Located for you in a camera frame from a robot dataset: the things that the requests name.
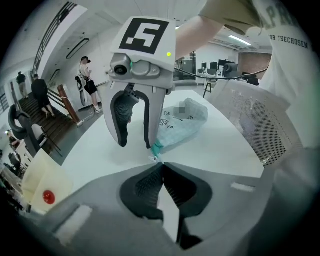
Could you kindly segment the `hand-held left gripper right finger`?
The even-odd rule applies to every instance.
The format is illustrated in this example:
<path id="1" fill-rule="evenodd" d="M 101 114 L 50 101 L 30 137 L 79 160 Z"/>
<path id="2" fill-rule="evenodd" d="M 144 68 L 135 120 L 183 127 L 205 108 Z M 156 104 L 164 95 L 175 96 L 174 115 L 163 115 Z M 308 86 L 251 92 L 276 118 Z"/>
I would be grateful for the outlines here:
<path id="1" fill-rule="evenodd" d="M 260 178 L 222 174 L 177 163 L 163 165 L 165 188 L 179 209 L 182 256 L 253 256 L 257 227 L 275 172 Z"/>

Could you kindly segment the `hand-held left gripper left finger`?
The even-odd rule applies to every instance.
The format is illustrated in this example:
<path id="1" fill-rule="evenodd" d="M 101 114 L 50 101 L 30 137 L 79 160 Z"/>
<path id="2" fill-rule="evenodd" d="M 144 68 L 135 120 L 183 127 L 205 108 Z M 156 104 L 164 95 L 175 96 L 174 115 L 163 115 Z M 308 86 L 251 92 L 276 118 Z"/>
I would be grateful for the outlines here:
<path id="1" fill-rule="evenodd" d="M 27 223 L 43 256 L 176 256 L 157 207 L 163 165 L 97 178 Z"/>

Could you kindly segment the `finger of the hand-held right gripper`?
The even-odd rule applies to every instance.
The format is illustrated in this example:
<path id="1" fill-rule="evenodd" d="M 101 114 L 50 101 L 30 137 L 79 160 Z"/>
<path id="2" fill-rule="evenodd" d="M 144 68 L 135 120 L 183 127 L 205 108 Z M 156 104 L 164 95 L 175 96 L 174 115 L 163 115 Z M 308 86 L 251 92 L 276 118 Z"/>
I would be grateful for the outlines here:
<path id="1" fill-rule="evenodd" d="M 144 101 L 144 141 L 150 149 L 157 140 L 166 90 L 142 84 L 134 85 L 134 93 Z"/>
<path id="2" fill-rule="evenodd" d="M 109 81 L 101 87 L 106 125 L 115 142 L 121 147 L 127 145 L 128 124 L 131 122 L 134 106 L 140 102 L 134 86 L 133 83 Z"/>

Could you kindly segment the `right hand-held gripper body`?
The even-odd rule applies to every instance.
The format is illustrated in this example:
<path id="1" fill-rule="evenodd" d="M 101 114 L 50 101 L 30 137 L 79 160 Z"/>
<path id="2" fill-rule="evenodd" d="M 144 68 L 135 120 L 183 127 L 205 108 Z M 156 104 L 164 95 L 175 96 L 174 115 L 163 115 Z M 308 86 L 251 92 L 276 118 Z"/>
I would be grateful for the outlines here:
<path id="1" fill-rule="evenodd" d="M 176 23 L 157 17 L 130 17 L 115 36 L 108 75 L 113 81 L 171 93 L 176 60 Z"/>

